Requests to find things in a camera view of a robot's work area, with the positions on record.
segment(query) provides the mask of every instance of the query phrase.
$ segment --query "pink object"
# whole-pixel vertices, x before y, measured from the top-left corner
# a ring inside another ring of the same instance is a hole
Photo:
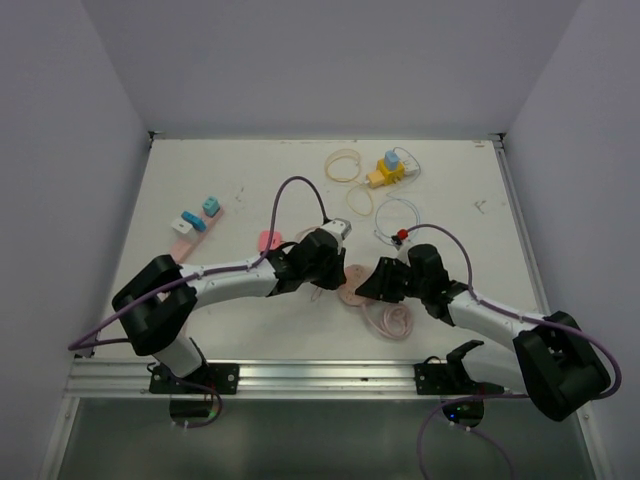
[[[349,265],[344,269],[344,276],[347,283],[338,288],[340,299],[352,307],[357,307],[371,302],[368,298],[356,295],[356,289],[362,285],[370,276],[371,270],[363,265]]]
[[[207,229],[198,235],[198,239],[195,242],[189,242],[187,240],[180,239],[173,244],[171,250],[169,250],[169,254],[176,263],[184,263],[187,260],[189,255],[191,255],[196,247],[200,245],[200,242],[204,240],[204,237],[206,237],[207,234],[213,229],[213,226],[222,216],[222,213],[222,207],[220,207],[220,210],[218,210],[213,217],[207,216],[207,214],[204,213],[204,210],[200,212],[199,217],[207,225]]]
[[[269,230],[260,232],[258,237],[258,251],[264,252],[267,249],[267,241],[269,240]],[[282,234],[280,232],[273,232],[273,238],[271,239],[271,247],[269,250],[278,248],[282,243]]]

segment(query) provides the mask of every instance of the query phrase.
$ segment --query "yellow toy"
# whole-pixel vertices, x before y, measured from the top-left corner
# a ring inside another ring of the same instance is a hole
[[[371,188],[391,185],[404,178],[404,165],[391,150],[385,153],[384,158],[378,160],[376,168],[376,170],[367,174],[367,183]]]

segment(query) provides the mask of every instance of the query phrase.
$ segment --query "black clamp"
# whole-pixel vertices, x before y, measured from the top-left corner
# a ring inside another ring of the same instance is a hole
[[[437,357],[429,357],[423,363],[413,366],[418,395],[476,395],[500,394],[504,388],[493,383],[477,383],[469,378],[462,365],[462,359],[471,350],[484,342],[471,340],[447,355],[446,362],[433,362]]]
[[[240,365],[237,363],[207,363],[184,380],[215,389],[220,395],[235,395],[240,379]],[[190,388],[173,380],[163,365],[151,370],[149,393],[159,395],[202,394],[202,390]]]

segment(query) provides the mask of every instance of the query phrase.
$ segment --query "metal frame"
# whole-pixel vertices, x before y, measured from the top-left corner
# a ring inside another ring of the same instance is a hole
[[[490,135],[503,183],[525,254],[536,303],[549,313],[549,304],[522,210],[509,172],[502,136]],[[210,360],[240,364],[240,399],[350,399],[429,400],[439,396],[418,396],[414,381],[414,361],[251,361]],[[39,478],[57,477],[81,398],[167,398],[148,392],[150,375],[144,359],[76,359],[69,375],[65,397],[56,420],[49,449]],[[593,420],[592,406],[578,413],[587,451],[598,480],[613,478],[611,464]]]
[[[409,361],[249,361],[240,365],[238,393],[252,399],[415,399]],[[66,394],[77,398],[149,397],[144,360],[76,359]],[[174,398],[188,395],[174,395]],[[153,395],[168,398],[168,395]]]

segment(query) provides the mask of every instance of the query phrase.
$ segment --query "cable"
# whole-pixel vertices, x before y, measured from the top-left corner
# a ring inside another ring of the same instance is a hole
[[[438,230],[444,233],[445,235],[447,235],[458,246],[467,264],[467,277],[468,277],[467,287],[468,287],[469,295],[471,295],[471,298],[473,298],[476,302],[478,302],[478,304],[482,305],[485,308],[488,308],[489,310],[493,310],[494,312],[500,313],[514,320],[521,320],[523,322],[531,323],[533,325],[552,328],[555,330],[560,330],[565,333],[569,333],[571,335],[575,335],[576,337],[586,340],[587,342],[595,346],[598,350],[600,350],[602,354],[605,357],[607,357],[607,360],[609,360],[609,363],[611,363],[611,367],[613,368],[613,371],[615,373],[615,379],[614,379],[613,385],[606,392],[603,392],[600,395],[598,395],[596,397],[596,400],[608,398],[611,395],[615,394],[620,389],[620,386],[622,385],[622,369],[620,368],[620,364],[615,359],[613,354],[597,338],[594,338],[591,335],[584,333],[582,330],[578,330],[577,328],[568,327],[566,325],[560,325],[558,323],[548,322],[546,320],[540,320],[537,318],[533,318],[529,315],[521,315],[519,312],[515,310],[507,309],[505,307],[496,305],[488,300],[480,298],[473,288],[473,270],[471,268],[471,258],[469,257],[469,253],[467,252],[466,248],[464,248],[464,245],[462,245],[462,242],[460,242],[460,240],[458,240],[458,238],[455,235],[453,235],[451,232],[449,232],[447,229],[440,227],[439,225],[423,223],[420,225],[415,225],[413,227],[410,227],[407,229],[407,231],[413,231],[419,228],[432,228],[434,230]]]
[[[399,192],[400,190],[407,188],[409,185],[411,185],[413,182],[415,182],[418,177],[422,174],[422,165],[420,165],[420,162],[418,162],[418,159],[416,157],[414,157],[411,152],[409,152],[409,150],[407,150],[406,148],[403,147],[393,147],[393,151],[395,152],[396,150],[402,150],[403,152],[405,152],[407,155],[409,155],[411,158],[413,158],[413,160],[416,162],[416,164],[418,165],[418,173],[415,174],[415,176],[409,180],[408,182],[400,182],[400,187],[396,188],[395,190],[387,193],[387,197],[389,197],[389,200],[383,202],[382,204],[380,204],[380,206],[376,209],[376,213],[373,217],[373,221],[376,225],[376,229],[373,231],[373,234],[376,236],[376,238],[378,240],[380,240],[382,243],[389,245],[389,246],[393,246],[393,242],[391,241],[391,235],[387,235],[386,233],[384,233],[382,231],[382,229],[380,228],[380,224],[378,223],[378,216],[380,215],[380,210],[382,209],[382,207],[384,207],[386,204],[390,203],[390,202],[400,202],[403,205],[409,207],[411,209],[411,211],[413,212],[413,214],[416,217],[416,225],[420,224],[421,218],[420,218],[420,210],[418,210],[418,207],[411,201],[407,200],[406,198],[401,198],[401,197],[395,197],[394,194],[396,192]]]
[[[407,207],[409,207],[416,217],[416,225],[420,224],[420,212],[418,211],[418,207],[416,207],[415,204],[411,203],[409,200],[406,200],[404,198],[390,198],[389,200],[385,200],[384,202],[382,202],[380,206],[376,209],[376,213],[373,216],[373,222],[375,223],[375,226],[376,226],[376,229],[373,231],[373,234],[376,236],[378,240],[380,240],[382,243],[389,246],[393,246],[393,242],[391,241],[391,235],[387,235],[382,231],[382,229],[380,228],[380,224],[378,223],[378,216],[380,215],[380,210],[382,209],[382,207],[384,207],[386,204],[391,202],[400,202],[406,205]]]
[[[344,158],[348,158],[348,159],[353,160],[355,162],[355,164],[356,164],[356,167],[358,167],[358,171],[352,177],[348,177],[348,178],[347,177],[335,177],[334,175],[331,174],[331,165],[336,163],[338,160],[342,160]],[[345,195],[345,199],[347,201],[347,206],[354,213],[356,213],[356,214],[358,214],[358,215],[360,215],[362,217],[368,217],[369,215],[371,215],[373,213],[374,202],[373,202],[373,197],[371,196],[371,192],[369,191],[369,188],[364,183],[356,180],[360,176],[360,174],[362,173],[361,160],[362,160],[362,157],[360,156],[360,153],[358,153],[356,150],[353,150],[351,148],[343,148],[343,149],[340,149],[340,150],[336,150],[331,155],[329,155],[327,157],[327,159],[324,161],[324,174],[328,179],[333,180],[334,182],[338,182],[338,183],[355,183],[356,185],[351,187],[347,191],[347,194]],[[350,200],[350,197],[351,197],[351,194],[353,193],[353,191],[356,188],[361,188],[361,187],[365,187],[365,191],[364,192],[367,194],[367,197],[369,198],[370,208],[369,208],[369,211],[367,211],[367,212],[361,212],[360,210],[355,208],[353,206],[353,204],[351,203],[351,200]]]
[[[596,339],[596,338],[592,337],[591,335],[586,334],[583,331],[578,330],[576,328],[568,327],[566,325],[560,325],[560,324],[553,323],[553,322],[548,322],[546,320],[540,320],[540,319],[537,319],[537,318],[533,318],[533,317],[531,317],[529,315],[522,315],[519,312],[507,309],[505,307],[496,305],[496,304],[494,304],[494,303],[492,303],[492,302],[490,302],[488,300],[484,300],[483,298],[480,298],[478,296],[478,294],[475,292],[474,288],[473,288],[473,269],[471,267],[471,257],[469,257],[469,253],[467,252],[467,249],[464,247],[464,245],[462,245],[462,242],[460,240],[458,240],[458,238],[455,235],[453,235],[451,232],[449,232],[447,229],[445,229],[445,228],[443,228],[443,227],[441,227],[439,225],[424,223],[424,224],[414,225],[413,227],[408,228],[407,231],[410,232],[410,231],[413,231],[413,230],[418,230],[419,228],[432,228],[434,230],[438,230],[439,232],[442,232],[446,236],[448,236],[458,246],[458,248],[462,252],[462,256],[464,257],[465,263],[467,265],[467,278],[468,278],[468,280],[467,280],[467,288],[468,288],[468,292],[471,295],[471,297],[476,302],[478,302],[478,304],[484,306],[485,308],[493,310],[494,312],[500,313],[500,314],[505,315],[505,316],[507,316],[509,318],[513,318],[515,320],[521,320],[521,321],[524,321],[524,322],[527,322],[527,323],[531,323],[531,324],[534,324],[534,325],[544,326],[544,327],[547,327],[547,328],[553,328],[553,329],[560,330],[560,331],[563,331],[563,332],[571,334],[571,335],[575,335],[575,336],[577,336],[579,338],[582,338],[583,340],[586,340],[587,342],[591,343],[593,346],[598,348],[598,350],[600,350],[604,354],[604,356],[607,357],[607,360],[609,360],[609,362],[611,363],[611,367],[613,368],[613,371],[615,373],[615,379],[614,379],[613,385],[606,392],[603,392],[600,395],[598,395],[597,397],[595,397],[596,400],[608,398],[608,397],[614,395],[620,389],[620,386],[622,385],[622,370],[620,368],[620,364],[615,359],[613,354],[602,343],[600,343],[600,341],[598,339]],[[417,447],[416,447],[416,452],[418,454],[418,464],[420,466],[420,471],[422,472],[422,476],[425,479],[429,479],[430,476],[429,476],[429,474],[428,474],[428,472],[426,470],[426,466],[424,464],[424,459],[422,457],[422,437],[424,435],[425,429],[427,428],[427,425],[429,424],[429,421],[442,408],[444,408],[446,406],[453,405],[455,403],[468,402],[468,401],[477,401],[477,400],[488,400],[488,399],[493,399],[493,398],[523,399],[523,398],[529,398],[529,396],[525,395],[525,394],[472,395],[472,396],[457,398],[457,399],[454,399],[454,400],[449,400],[449,401],[446,401],[444,403],[441,403],[427,415],[427,417],[424,419],[424,421],[420,425],[420,429],[418,431],[418,442],[417,442]],[[504,450],[504,448],[500,444],[498,444],[498,442],[493,440],[491,437],[489,437],[484,432],[475,431],[474,433],[476,433],[477,435],[481,436],[482,438],[484,438],[488,442],[492,443],[500,451],[500,453],[505,457],[507,463],[509,464],[509,472],[510,472],[511,478],[512,479],[515,478],[515,470],[514,470],[514,467],[513,467],[513,462],[509,459],[509,457],[508,457],[506,451]]]
[[[306,177],[302,177],[300,175],[295,175],[293,177],[289,177],[288,179],[286,179],[282,183],[282,185],[280,185],[280,188],[276,192],[275,200],[273,201],[273,208],[271,210],[271,225],[269,227],[269,238],[267,239],[267,245],[271,245],[271,242],[273,241],[273,234],[275,232],[275,226],[276,226],[276,214],[278,212],[278,204],[280,202],[280,197],[282,196],[282,192],[284,191],[285,187],[289,183],[293,182],[294,180],[300,180],[302,182],[305,182],[307,185],[309,185],[311,187],[311,189],[313,190],[313,192],[316,195],[316,198],[318,199],[318,204],[320,205],[320,210],[322,211],[322,223],[325,224],[325,223],[329,222],[329,218],[327,217],[327,212],[326,212],[326,209],[325,209],[325,206],[324,206],[324,202],[322,201],[322,197],[320,196],[320,192],[318,192],[318,189],[311,182],[311,180],[309,180]],[[169,291],[171,291],[171,290],[173,290],[173,289],[175,289],[175,288],[177,288],[177,287],[179,287],[179,286],[181,286],[181,285],[183,285],[185,283],[190,282],[191,280],[195,280],[196,278],[206,277],[206,276],[217,274],[217,273],[241,272],[241,271],[251,270],[252,268],[255,268],[258,265],[260,265],[260,263],[267,257],[268,254],[269,254],[269,249],[266,249],[264,252],[262,252],[260,254],[258,259],[255,262],[253,262],[251,265],[249,265],[248,267],[247,267],[246,264],[231,265],[231,266],[227,266],[227,267],[214,267],[214,268],[210,268],[208,270],[205,270],[202,274],[193,273],[193,274],[188,275],[186,277],[179,278],[179,279],[174,280],[172,282],[166,283],[165,285],[161,285],[160,287],[155,288],[155,289],[151,290],[150,292],[145,293],[141,297],[135,299],[131,303],[127,304],[125,307],[123,307],[120,310],[118,310],[117,312],[115,312],[113,315],[110,315],[109,317],[107,317],[105,320],[100,322],[91,331],[89,331],[88,333],[86,333],[85,335],[80,337],[79,339],[77,339],[74,342],[72,342],[71,344],[69,344],[67,349],[69,351],[75,351],[75,350],[82,350],[82,349],[85,349],[85,348],[92,348],[92,347],[96,347],[96,346],[100,346],[100,345],[110,345],[110,344],[113,344],[113,343],[129,343],[129,340],[126,339],[126,338],[117,338],[117,339],[111,339],[111,340],[99,340],[99,341],[92,341],[92,342],[87,342],[87,343],[84,343],[84,342],[86,342],[89,338],[95,337],[98,333],[100,333],[100,331],[102,329],[104,329],[108,325],[111,325],[113,322],[118,320],[122,315],[125,315],[126,313],[130,312],[131,310],[133,310],[137,306],[143,304],[144,302],[146,302],[147,300],[149,300],[151,298],[154,298],[156,295],[158,295],[160,293],[169,292]]]
[[[391,340],[404,340],[413,331],[413,317],[411,310],[405,305],[389,305],[384,309],[382,320],[378,325],[367,312],[366,303],[360,305],[364,318],[371,324],[373,328],[383,337]]]
[[[529,398],[528,395],[524,395],[524,394],[495,394],[495,395],[470,395],[467,397],[461,397],[461,398],[455,398],[453,400],[447,400],[445,402],[439,403],[438,406],[436,406],[433,410],[431,410],[429,412],[429,414],[426,416],[426,418],[422,421],[422,424],[420,425],[420,428],[418,429],[418,441],[416,444],[416,453],[418,455],[418,465],[420,466],[420,472],[422,473],[422,477],[425,480],[429,480],[431,477],[431,475],[429,475],[429,472],[427,472],[427,466],[424,463],[424,457],[422,455],[422,450],[423,450],[423,446],[422,446],[422,440],[424,437],[424,432],[427,428],[427,425],[429,425],[429,422],[433,419],[433,417],[435,417],[438,412],[440,412],[443,408],[448,407],[450,405],[455,405],[456,403],[464,403],[464,402],[477,402],[477,401],[481,401],[481,400],[490,400],[493,398],[509,398],[509,399],[523,399],[523,398]],[[460,428],[466,430],[466,428],[464,426],[458,425]],[[485,439],[487,442],[489,442],[490,444],[492,444],[494,447],[496,447],[496,449],[502,454],[502,456],[504,457],[504,459],[507,462],[507,465],[509,466],[509,475],[511,479],[515,479],[516,478],[516,473],[515,473],[515,468],[513,466],[513,461],[511,460],[511,458],[509,457],[509,455],[507,454],[506,450],[504,449],[504,447],[502,447],[502,445],[500,445],[496,440],[494,440],[493,438],[491,438],[489,435],[487,435],[486,433],[472,428],[469,430],[470,433],[473,433],[479,437],[482,437],[483,439]]]

